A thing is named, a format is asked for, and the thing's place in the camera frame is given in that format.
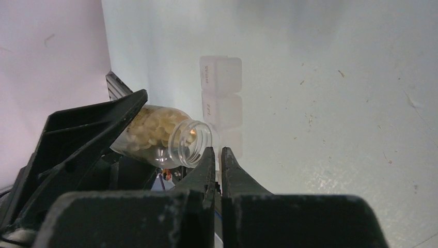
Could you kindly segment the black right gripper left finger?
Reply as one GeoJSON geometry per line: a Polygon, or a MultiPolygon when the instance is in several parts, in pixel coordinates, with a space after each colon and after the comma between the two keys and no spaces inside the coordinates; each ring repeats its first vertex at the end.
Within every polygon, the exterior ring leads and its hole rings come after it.
{"type": "Polygon", "coordinates": [[[69,192],[51,206],[34,247],[214,247],[215,154],[169,191],[69,192]]]}

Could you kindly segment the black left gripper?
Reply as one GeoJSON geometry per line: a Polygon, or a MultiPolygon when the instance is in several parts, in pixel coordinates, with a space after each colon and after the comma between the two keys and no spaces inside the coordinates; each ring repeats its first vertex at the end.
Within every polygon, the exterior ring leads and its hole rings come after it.
{"type": "Polygon", "coordinates": [[[57,111],[1,206],[1,227],[38,229],[61,195],[79,191],[168,191],[162,170],[115,152],[103,152],[147,102],[142,89],[115,101],[57,111]]]}

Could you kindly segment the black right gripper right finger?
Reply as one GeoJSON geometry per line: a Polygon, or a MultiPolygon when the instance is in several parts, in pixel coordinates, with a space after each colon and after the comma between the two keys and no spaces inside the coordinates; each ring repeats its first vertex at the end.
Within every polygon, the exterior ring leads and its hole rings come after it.
{"type": "Polygon", "coordinates": [[[356,195],[273,194],[221,152],[224,247],[387,247],[377,217],[356,195]]]}

